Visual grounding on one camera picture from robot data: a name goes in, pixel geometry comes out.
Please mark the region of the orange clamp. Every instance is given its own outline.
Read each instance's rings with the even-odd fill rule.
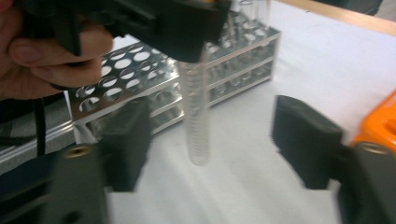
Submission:
[[[358,142],[377,143],[396,153],[396,90],[361,122],[351,145]]]

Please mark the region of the white table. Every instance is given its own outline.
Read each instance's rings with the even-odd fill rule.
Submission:
[[[206,166],[188,160],[181,124],[157,134],[137,192],[109,196],[115,223],[339,223],[334,185],[304,189],[273,145],[275,96],[312,105],[345,129],[348,143],[364,115],[396,88],[396,38],[273,7],[272,26],[282,32],[274,79],[210,110]]]

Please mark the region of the metal test tube rack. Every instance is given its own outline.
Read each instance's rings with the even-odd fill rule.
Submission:
[[[237,16],[235,12],[230,14],[231,18]],[[225,30],[230,30],[229,26],[233,25],[228,23]],[[205,75],[209,106],[270,80],[273,75],[280,32],[270,28],[251,41],[244,39],[240,27],[233,29],[238,35],[234,43],[229,43],[225,31],[221,46],[207,46]],[[100,139],[108,118],[140,96],[148,96],[151,101],[153,133],[183,120],[176,63],[140,42],[105,55],[102,80],[68,93],[77,142],[92,143]]]

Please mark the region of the clear plastic tube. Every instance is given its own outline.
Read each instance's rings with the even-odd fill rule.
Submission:
[[[256,22],[264,25],[264,32],[268,32],[270,28],[270,18],[271,18],[271,2],[272,0],[255,0],[256,3]]]
[[[178,62],[184,124],[187,130],[190,160],[195,165],[209,161],[209,136],[206,91],[206,50],[203,48],[198,63]]]

